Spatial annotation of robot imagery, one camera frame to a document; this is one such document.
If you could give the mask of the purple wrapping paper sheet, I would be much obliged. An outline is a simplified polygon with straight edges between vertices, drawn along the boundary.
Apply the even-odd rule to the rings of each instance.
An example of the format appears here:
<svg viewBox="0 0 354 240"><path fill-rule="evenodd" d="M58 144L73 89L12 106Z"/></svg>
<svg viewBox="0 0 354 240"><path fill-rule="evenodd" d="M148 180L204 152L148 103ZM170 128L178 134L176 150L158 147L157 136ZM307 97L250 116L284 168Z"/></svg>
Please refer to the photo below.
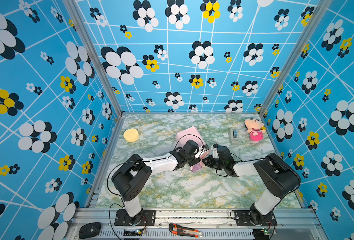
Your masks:
<svg viewBox="0 0 354 240"><path fill-rule="evenodd" d="M197 143L199 147L203 145L207 145L195 126L178 132L176 135L176 140L178 141L177 147L183 147L185 143L187 143L189 140L192 140L195 143ZM190 166L191 172L197 172L201 170L203 166L204 166L203 160L200 160L195 165Z"/></svg>

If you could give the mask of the small grey white device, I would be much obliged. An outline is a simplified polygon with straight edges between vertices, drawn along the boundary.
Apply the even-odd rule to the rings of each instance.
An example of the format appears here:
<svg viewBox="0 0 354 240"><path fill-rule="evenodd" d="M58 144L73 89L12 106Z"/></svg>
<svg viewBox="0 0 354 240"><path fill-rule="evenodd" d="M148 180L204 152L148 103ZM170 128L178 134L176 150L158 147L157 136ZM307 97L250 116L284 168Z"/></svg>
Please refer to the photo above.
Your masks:
<svg viewBox="0 0 354 240"><path fill-rule="evenodd" d="M238 145L240 143L238 130L231 128L229 131L229 138L232 145Z"/></svg>

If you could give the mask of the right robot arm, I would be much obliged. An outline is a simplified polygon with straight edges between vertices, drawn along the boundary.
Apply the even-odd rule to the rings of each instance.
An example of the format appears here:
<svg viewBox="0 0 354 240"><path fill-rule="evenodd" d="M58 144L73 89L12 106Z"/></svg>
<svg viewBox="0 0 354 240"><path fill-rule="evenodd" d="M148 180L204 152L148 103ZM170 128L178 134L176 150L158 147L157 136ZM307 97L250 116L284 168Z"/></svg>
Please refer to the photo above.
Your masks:
<svg viewBox="0 0 354 240"><path fill-rule="evenodd" d="M224 177L258 175L261 178L265 189L246 216L251 224L261 226L273 215L274 208L300 187L301 178L275 153L248 161L235 161L234 157L227 147L214 145L213 154L205 158L203 163L217 172L224 171Z"/></svg>

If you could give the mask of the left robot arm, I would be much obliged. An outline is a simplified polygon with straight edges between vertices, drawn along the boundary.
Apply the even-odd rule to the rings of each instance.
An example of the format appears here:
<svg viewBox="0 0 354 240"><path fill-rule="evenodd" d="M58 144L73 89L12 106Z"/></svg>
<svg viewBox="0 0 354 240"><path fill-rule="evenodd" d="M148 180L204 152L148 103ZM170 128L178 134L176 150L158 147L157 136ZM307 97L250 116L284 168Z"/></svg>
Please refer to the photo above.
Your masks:
<svg viewBox="0 0 354 240"><path fill-rule="evenodd" d="M189 140L183 147L177 147L161 157L142 158L138 154L133 154L119 166L111 180L123 201L126 223L135 226L146 216L140 203L139 194L150 176L176 171L186 164L192 167L200 163L208 152L207 145L200 147L193 140Z"/></svg>

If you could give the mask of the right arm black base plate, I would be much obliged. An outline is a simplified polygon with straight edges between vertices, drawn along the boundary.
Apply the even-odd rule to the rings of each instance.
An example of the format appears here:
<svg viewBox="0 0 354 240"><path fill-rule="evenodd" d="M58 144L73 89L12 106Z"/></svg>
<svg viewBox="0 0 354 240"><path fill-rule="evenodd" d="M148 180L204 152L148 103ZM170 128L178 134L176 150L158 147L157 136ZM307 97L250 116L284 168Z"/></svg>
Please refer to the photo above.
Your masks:
<svg viewBox="0 0 354 240"><path fill-rule="evenodd" d="M262 221L253 223L249 210L234 210L231 217L236 221L238 227L276 227L277 220L273 212L270 212Z"/></svg>

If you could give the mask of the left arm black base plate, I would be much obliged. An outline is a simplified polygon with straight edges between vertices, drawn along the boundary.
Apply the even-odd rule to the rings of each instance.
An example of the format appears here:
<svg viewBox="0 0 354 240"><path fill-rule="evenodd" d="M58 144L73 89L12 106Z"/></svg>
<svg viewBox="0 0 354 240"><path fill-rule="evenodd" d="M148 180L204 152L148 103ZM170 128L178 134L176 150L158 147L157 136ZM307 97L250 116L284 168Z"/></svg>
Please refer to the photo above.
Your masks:
<svg viewBox="0 0 354 240"><path fill-rule="evenodd" d="M156 220L155 210L141 210L134 217L130 217L126 210L116 212L115 226L154 226Z"/></svg>

